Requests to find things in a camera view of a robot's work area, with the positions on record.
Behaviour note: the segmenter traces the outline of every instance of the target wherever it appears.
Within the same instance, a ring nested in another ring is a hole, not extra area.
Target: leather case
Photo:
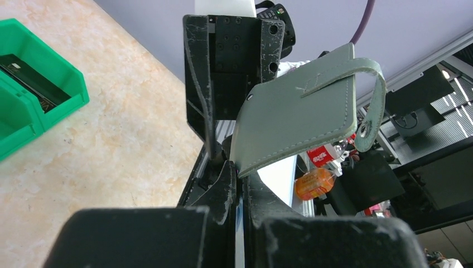
[[[352,135],[357,128],[354,74],[358,72],[377,78],[355,139],[355,147],[367,151],[381,124],[386,84],[379,64],[354,59],[354,46],[348,43],[252,89],[236,119],[231,143],[230,160],[239,176]]]

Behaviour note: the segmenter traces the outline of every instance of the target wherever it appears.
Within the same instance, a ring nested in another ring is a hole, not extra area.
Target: green tray
[[[0,161],[89,102],[82,73],[15,19],[0,21],[0,55],[15,54],[70,99],[44,113],[38,99],[0,71]]]

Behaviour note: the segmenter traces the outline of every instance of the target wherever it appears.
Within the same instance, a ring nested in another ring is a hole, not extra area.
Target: beige table surface
[[[41,266],[79,209],[174,206],[202,144],[184,85],[92,0],[0,0],[6,18],[82,71],[90,103],[0,162],[0,267]]]

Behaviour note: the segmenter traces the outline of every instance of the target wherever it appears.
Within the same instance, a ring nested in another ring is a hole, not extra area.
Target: purple cable
[[[356,29],[355,34],[350,40],[350,42],[353,43],[353,45],[355,45],[358,42],[358,40],[361,37],[361,34],[366,28],[366,25],[368,24],[369,18],[371,16],[371,12],[373,11],[374,2],[375,0],[368,0],[366,3],[365,13],[363,13],[363,18],[361,18],[360,25],[358,26],[358,29]]]

